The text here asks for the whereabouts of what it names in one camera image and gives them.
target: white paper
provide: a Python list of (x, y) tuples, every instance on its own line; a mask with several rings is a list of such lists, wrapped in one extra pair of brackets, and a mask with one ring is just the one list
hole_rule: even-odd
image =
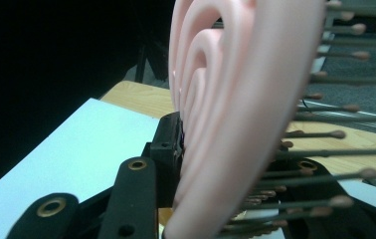
[(140, 156), (158, 119), (88, 100), (0, 179), (0, 238), (24, 211), (54, 192), (80, 202), (113, 186), (120, 164)]
[(340, 181), (345, 191), (358, 200), (376, 207), (376, 187), (356, 180)]

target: hole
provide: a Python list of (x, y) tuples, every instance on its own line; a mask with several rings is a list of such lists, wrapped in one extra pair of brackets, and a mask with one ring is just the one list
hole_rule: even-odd
[(132, 234), (134, 234), (135, 228), (131, 225), (123, 225), (119, 227), (119, 230), (117, 231), (117, 235), (119, 237), (130, 237)]
[(128, 167), (131, 170), (140, 170), (147, 166), (147, 162), (144, 160), (136, 160), (129, 163)]
[(45, 206), (45, 210), (52, 211), (58, 209), (59, 206), (61, 206), (59, 202), (52, 202)]
[(67, 205), (64, 197), (55, 197), (43, 203), (37, 209), (37, 215), (40, 217), (51, 217), (61, 212)]
[(365, 233), (358, 228), (348, 227), (347, 231), (349, 232), (349, 235), (351, 235), (353, 238), (359, 238), (359, 239), (367, 238), (365, 236)]
[(300, 168), (307, 168), (307, 169), (311, 169), (311, 170), (317, 170), (318, 169), (317, 165), (315, 165), (312, 162), (308, 162), (308, 161), (300, 161), (297, 165)]
[(139, 168), (139, 167), (142, 167), (143, 163), (142, 162), (135, 162), (132, 164), (133, 167), (135, 168)]

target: table surface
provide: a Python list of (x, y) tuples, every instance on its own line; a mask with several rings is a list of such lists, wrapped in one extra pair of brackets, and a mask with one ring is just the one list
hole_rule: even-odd
[[(158, 119), (173, 112), (169, 90), (135, 82), (122, 81), (118, 83), (101, 100)], [(326, 132), (337, 129), (346, 132), (345, 139), (290, 139), (289, 141), (294, 144), (292, 150), (376, 148), (376, 133), (334, 124), (292, 122), (286, 131)], [(311, 159), (323, 164), (331, 173), (351, 172), (364, 167), (376, 168), (376, 156), (374, 155), (312, 157)]]

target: vented hairbrush body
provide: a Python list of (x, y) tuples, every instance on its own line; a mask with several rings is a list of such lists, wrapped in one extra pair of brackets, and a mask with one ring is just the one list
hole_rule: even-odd
[(315, 0), (176, 1), (169, 83), (185, 154), (166, 238), (212, 237), (236, 212), (303, 93), (324, 17)]

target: dark wall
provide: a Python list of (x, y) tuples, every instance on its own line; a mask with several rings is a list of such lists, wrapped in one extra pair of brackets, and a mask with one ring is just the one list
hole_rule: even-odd
[(0, 1), (0, 177), (135, 65), (128, 1)]

